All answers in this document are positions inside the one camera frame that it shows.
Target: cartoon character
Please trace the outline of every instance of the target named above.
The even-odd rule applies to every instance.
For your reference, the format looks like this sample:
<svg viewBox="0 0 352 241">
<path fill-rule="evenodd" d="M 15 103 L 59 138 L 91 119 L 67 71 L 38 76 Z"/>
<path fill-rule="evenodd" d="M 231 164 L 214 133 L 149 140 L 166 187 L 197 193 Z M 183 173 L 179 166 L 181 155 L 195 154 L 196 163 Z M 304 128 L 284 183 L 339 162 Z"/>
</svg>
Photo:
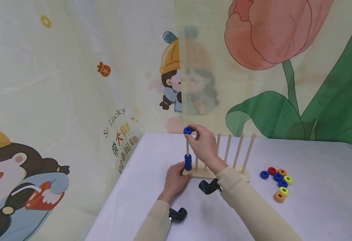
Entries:
<svg viewBox="0 0 352 241">
<path fill-rule="evenodd" d="M 215 89 L 215 78 L 211 72 L 211 59 L 206 49 L 196 41 L 198 30 L 187 27 L 186 35 L 186 94 L 188 114 L 207 114 L 219 104 Z M 169 43 L 161 61 L 161 85 L 159 91 L 164 93 L 160 103 L 163 109 L 175 105 L 175 112 L 182 113 L 182 95 L 180 78 L 179 40 L 167 31 L 163 36 Z"/>
<path fill-rule="evenodd" d="M 69 186 L 69 166 L 0 132 L 0 240 L 28 240 Z"/>
<path fill-rule="evenodd" d="M 162 106 L 162 109 L 169 109 L 169 106 L 174 104 L 175 112 L 182 113 L 179 40 L 170 31 L 166 31 L 163 38 L 169 45 L 165 49 L 161 61 L 159 91 L 164 93 L 164 96 L 160 106 Z"/>
</svg>

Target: wooden peg board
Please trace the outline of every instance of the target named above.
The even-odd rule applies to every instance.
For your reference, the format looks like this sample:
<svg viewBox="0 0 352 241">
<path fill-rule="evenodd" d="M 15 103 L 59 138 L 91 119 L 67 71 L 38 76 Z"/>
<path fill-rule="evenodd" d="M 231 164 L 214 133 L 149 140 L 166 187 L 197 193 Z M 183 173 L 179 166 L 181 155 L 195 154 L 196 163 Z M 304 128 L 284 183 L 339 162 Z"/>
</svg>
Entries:
<svg viewBox="0 0 352 241">
<path fill-rule="evenodd" d="M 235 171 L 241 175 L 244 181 L 247 183 L 250 182 L 249 172 L 246 168 L 244 173 L 241 173 L 242 166 L 236 166 Z M 184 170 L 183 175 L 192 174 L 194 178 L 202 178 L 202 179 L 215 179 L 216 175 L 213 174 L 209 168 L 204 170 L 204 163 L 199 162 L 198 169 L 196 169 L 196 164 L 192 163 L 192 169 L 190 171 Z"/>
</svg>

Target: right hand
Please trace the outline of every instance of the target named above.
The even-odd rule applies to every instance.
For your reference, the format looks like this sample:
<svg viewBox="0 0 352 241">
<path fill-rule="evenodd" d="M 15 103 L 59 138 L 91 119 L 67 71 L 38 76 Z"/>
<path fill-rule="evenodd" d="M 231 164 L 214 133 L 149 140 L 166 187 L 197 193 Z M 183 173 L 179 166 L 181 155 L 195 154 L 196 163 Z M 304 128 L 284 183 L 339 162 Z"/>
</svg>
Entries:
<svg viewBox="0 0 352 241">
<path fill-rule="evenodd" d="M 224 170 L 228 165 L 217 155 L 215 134 L 202 125 L 189 124 L 188 127 L 197 132 L 196 138 L 191 135 L 185 135 L 195 155 L 214 174 Z"/>
</svg>

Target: white tablecloth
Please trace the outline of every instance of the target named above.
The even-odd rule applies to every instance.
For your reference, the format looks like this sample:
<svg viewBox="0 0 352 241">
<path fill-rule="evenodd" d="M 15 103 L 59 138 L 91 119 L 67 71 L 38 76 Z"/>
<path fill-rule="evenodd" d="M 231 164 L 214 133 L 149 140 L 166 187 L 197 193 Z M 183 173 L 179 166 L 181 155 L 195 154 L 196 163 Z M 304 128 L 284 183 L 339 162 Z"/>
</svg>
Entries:
<svg viewBox="0 0 352 241">
<path fill-rule="evenodd" d="M 224 158 L 227 138 L 221 137 Z M 249 138 L 244 139 L 239 165 Z M 228 163 L 233 163 L 238 137 L 233 137 Z M 163 190 L 165 175 L 186 154 L 184 135 L 147 133 L 98 215 L 87 241 L 132 240 L 148 211 Z M 277 203 L 277 183 L 263 180 L 260 171 L 283 168 L 292 177 L 289 196 Z M 352 240 L 352 146 L 344 143 L 256 139 L 247 168 L 250 185 L 291 224 L 303 240 Z M 239 216 L 218 192 L 205 195 L 201 179 L 192 178 L 171 207 L 183 207 L 188 216 L 173 223 L 166 240 L 253 240 Z"/>
</svg>

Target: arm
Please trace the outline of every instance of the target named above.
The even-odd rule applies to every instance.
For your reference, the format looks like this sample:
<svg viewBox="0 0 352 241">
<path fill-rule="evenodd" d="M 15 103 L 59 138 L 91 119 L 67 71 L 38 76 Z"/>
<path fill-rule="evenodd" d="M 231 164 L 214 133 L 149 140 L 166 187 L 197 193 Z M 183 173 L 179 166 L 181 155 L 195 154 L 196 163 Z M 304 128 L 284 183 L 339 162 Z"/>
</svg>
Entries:
<svg viewBox="0 0 352 241">
<path fill-rule="evenodd" d="M 181 176 L 184 162 L 179 162 L 169 168 L 166 173 L 164 191 L 158 196 L 144 222 L 134 238 L 134 241 L 163 241 L 170 228 L 169 204 L 188 184 L 192 175 Z"/>
<path fill-rule="evenodd" d="M 255 241 L 302 240 L 291 226 L 232 167 L 216 174 L 222 197 L 239 215 Z"/>
<path fill-rule="evenodd" d="M 138 230 L 134 241 L 163 241 L 169 228 L 169 203 L 157 200 Z"/>
<path fill-rule="evenodd" d="M 222 197 L 239 215 L 255 241 L 300 241 L 290 225 L 217 155 L 215 135 L 201 125 L 190 124 L 196 138 L 185 135 L 196 156 L 216 175 Z"/>
</svg>

